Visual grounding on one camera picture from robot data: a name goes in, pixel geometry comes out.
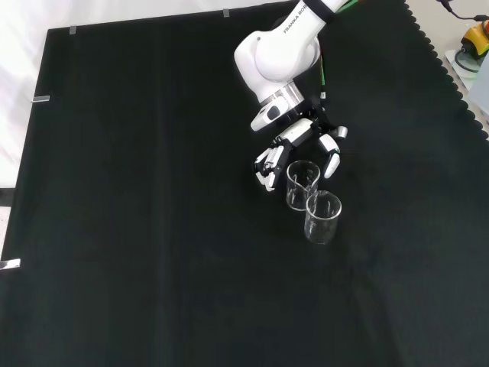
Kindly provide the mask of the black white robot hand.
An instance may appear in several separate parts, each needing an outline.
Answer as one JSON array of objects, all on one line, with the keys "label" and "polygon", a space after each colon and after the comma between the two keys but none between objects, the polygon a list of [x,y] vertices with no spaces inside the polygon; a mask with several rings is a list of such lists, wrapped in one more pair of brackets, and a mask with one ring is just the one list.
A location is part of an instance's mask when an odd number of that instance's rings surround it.
[{"label": "black white robot hand", "polygon": [[313,109],[309,117],[300,117],[286,128],[261,153],[254,162],[254,173],[267,192],[275,190],[280,175],[286,171],[286,163],[295,148],[311,138],[318,138],[327,155],[323,177],[329,179],[340,165],[340,148],[337,141],[347,137],[345,126],[332,125],[321,109]]}]

